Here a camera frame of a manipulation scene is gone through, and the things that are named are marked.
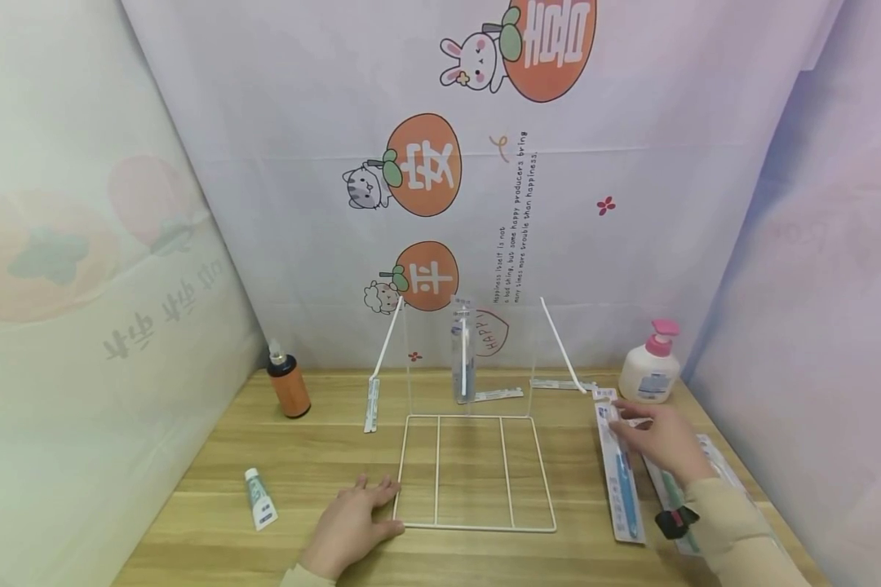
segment black watch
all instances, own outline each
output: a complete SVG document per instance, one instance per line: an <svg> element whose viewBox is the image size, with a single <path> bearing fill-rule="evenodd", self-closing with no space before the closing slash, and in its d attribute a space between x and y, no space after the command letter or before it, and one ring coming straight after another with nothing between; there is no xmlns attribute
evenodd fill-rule
<svg viewBox="0 0 881 587"><path fill-rule="evenodd" d="M662 535L669 540L678 540L688 533L688 526L692 526L699 520L698 514L686 506L673 511L662 511L656 514L656 525L662 530Z"/></svg>

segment pink pump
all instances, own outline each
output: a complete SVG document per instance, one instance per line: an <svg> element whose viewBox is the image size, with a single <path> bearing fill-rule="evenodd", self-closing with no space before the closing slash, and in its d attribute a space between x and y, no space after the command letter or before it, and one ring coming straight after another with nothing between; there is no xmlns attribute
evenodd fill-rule
<svg viewBox="0 0 881 587"><path fill-rule="evenodd" d="M655 334L646 339L646 351L656 357L668 357L673 351L673 336L678 336L680 330L675 320L653 320Z"/></svg>

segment wooden table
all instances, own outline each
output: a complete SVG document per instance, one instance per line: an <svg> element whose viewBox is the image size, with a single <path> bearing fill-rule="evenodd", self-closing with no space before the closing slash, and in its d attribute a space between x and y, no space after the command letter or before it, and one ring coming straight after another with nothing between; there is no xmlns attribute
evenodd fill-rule
<svg viewBox="0 0 881 587"><path fill-rule="evenodd" d="M451 410L449 371L412 372L415 409ZM609 371L583 371L582 381L614 387ZM556 371L537 377L566 378ZM239 391L199 455L137 545L114 585L208 587L278 585L299 556L318 515L359 472L396 475L405 415L404 373L383 373L379 431L362 434L367 373L306 373L312 409L302 419L281 415L268 378L257 372ZM482 373L477 389L521 385L528 371ZM576 391L535 390L532 415L556 508L557 533L511 534L411 529L364 562L340 585L717 585L700 558L677 554L652 524L659 507L642 460L633 459L640 507L651 545L614 541L595 436L593 401ZM522 412L522 400L477 404L486 412ZM711 420L678 383L670 400L729 459L783 545L812 585L828 585L767 496ZM502 446L482 422L442 425L439 515L448 523L508 523ZM547 525L534 444L507 431L516 521ZM412 427L405 457L399 518L433 517L436 428ZM251 523L243 474L257 467L280 519L262 532Z"/></svg>

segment person's left hand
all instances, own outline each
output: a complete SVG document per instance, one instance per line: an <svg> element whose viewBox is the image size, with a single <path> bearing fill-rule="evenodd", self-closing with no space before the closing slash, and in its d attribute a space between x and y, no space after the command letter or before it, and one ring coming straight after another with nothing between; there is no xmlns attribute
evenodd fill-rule
<svg viewBox="0 0 881 587"><path fill-rule="evenodd" d="M350 564L358 563L379 543L405 531L401 520L372 521L372 510L386 505L401 484L385 475L376 488L366 488L368 478L359 475L355 487L340 489L325 508L300 566L313 575L336 581Z"/></svg>

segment cartoon cat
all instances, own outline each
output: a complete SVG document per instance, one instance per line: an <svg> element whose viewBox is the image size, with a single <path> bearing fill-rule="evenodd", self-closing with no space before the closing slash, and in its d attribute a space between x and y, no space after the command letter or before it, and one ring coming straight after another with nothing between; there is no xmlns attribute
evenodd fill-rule
<svg viewBox="0 0 881 587"><path fill-rule="evenodd" d="M457 82L478 91L489 88L491 93L498 92L508 75L495 36L496 33L473 33L463 45L443 39L440 50L457 60L457 64L440 75L440 84L450 86Z"/></svg>
<svg viewBox="0 0 881 587"><path fill-rule="evenodd" d="M392 193L387 189L381 172L369 169L369 162L361 167L343 173L346 191L349 192L349 205L356 209L387 208L387 199Z"/></svg>

